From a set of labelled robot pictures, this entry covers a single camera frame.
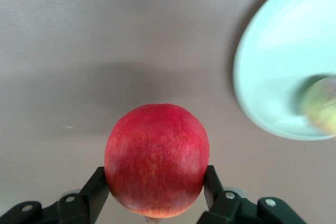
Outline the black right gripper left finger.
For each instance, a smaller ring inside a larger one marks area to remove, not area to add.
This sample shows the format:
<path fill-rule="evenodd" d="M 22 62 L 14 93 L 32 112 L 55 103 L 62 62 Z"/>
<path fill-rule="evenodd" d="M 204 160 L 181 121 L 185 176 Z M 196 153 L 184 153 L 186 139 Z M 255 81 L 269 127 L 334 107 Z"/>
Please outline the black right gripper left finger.
<path fill-rule="evenodd" d="M 1 216 L 1 223 L 95 223 L 108 196 L 104 168 L 98 167 L 78 193 L 46 208 L 38 201 L 21 202 Z"/>

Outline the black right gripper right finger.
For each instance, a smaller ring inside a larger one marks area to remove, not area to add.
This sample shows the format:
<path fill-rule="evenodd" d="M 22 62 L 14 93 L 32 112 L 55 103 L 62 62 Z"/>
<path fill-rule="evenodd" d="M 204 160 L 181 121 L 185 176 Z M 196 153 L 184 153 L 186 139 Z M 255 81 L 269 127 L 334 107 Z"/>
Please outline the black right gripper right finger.
<path fill-rule="evenodd" d="M 255 204 L 234 190 L 225 189 L 213 165 L 207 167 L 203 188 L 208 210 L 202 213 L 198 223 L 305 223 L 279 198 L 263 197 Z"/>

